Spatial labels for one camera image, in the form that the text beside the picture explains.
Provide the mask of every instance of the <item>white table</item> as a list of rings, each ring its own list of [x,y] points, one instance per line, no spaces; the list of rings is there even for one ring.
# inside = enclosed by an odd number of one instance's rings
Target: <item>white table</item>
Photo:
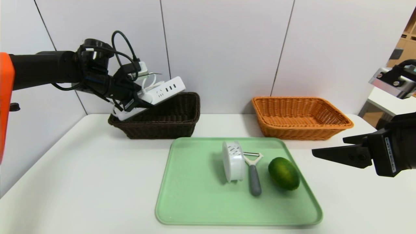
[[[314,158],[311,148],[343,145],[342,137],[373,132],[355,127],[327,141],[285,141],[324,212],[312,227],[165,226],[154,209],[172,140],[130,140],[88,115],[0,199],[0,233],[414,233],[416,172],[379,177]],[[260,137],[254,115],[201,115],[194,137]]]
[[[374,87],[367,101],[391,116],[416,112],[416,97],[399,99],[377,87]]]

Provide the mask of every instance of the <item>white power strip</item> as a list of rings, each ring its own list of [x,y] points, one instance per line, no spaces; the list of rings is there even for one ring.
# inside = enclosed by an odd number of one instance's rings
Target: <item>white power strip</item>
[[[147,91],[145,94],[139,93],[139,98],[142,100],[151,103],[153,105],[156,105],[164,100],[167,100],[176,94],[182,92],[185,90],[185,85],[182,82],[182,79],[177,76],[169,81],[166,81],[165,83]],[[113,115],[117,116],[119,120],[123,121],[126,120],[144,110],[147,108],[134,108],[130,112],[126,111],[120,111],[117,108],[113,109]]]

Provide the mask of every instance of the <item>lime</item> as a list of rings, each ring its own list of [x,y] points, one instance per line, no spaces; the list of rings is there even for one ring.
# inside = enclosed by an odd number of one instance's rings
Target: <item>lime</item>
[[[269,164],[269,174],[272,181],[286,190],[295,190],[299,187],[299,173],[295,166],[287,159],[278,157]]]

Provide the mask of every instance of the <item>orange robot arm part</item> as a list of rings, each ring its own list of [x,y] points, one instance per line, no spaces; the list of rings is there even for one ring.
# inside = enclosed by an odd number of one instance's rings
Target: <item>orange robot arm part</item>
[[[0,52],[0,164],[6,143],[7,120],[9,118],[15,69],[10,56]]]

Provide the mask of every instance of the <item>brown wicker basket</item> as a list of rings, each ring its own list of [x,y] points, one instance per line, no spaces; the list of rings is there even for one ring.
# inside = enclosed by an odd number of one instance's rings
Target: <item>brown wicker basket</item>
[[[185,92],[124,121],[110,115],[108,123],[130,139],[190,137],[199,120],[200,108],[199,95]]]
[[[266,137],[327,140],[354,126],[341,111],[318,97],[255,97],[252,103]]]

